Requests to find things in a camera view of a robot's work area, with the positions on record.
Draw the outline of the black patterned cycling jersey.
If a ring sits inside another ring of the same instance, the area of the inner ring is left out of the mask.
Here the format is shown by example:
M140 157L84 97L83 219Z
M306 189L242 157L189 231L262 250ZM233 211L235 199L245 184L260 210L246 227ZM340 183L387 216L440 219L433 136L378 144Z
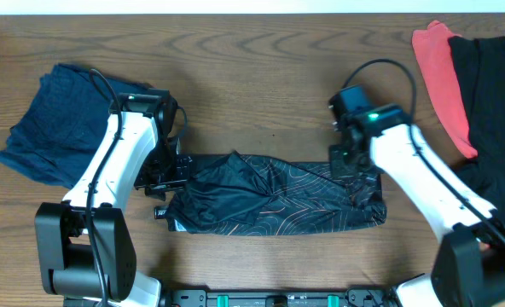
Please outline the black patterned cycling jersey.
M283 236L375 227L387 209L374 171L334 179L327 163L233 152L193 157L160 216L176 232Z

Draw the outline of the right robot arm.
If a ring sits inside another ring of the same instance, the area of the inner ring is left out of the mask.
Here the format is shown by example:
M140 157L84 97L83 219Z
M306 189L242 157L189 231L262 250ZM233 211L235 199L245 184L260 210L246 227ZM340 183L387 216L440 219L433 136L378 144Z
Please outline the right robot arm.
M427 220L432 271L393 288L398 306L492 306L505 301L505 216L432 151L401 107L336 107L343 159L384 171Z

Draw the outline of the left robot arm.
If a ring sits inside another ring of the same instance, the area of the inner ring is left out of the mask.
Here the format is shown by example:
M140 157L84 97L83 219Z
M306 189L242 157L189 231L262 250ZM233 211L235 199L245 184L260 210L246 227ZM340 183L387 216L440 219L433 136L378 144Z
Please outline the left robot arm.
M124 213L134 189L164 199L187 182L191 160L170 135L179 108L168 90L120 93L84 174L61 202L38 208L42 285L66 306L163 304L161 282L136 268Z

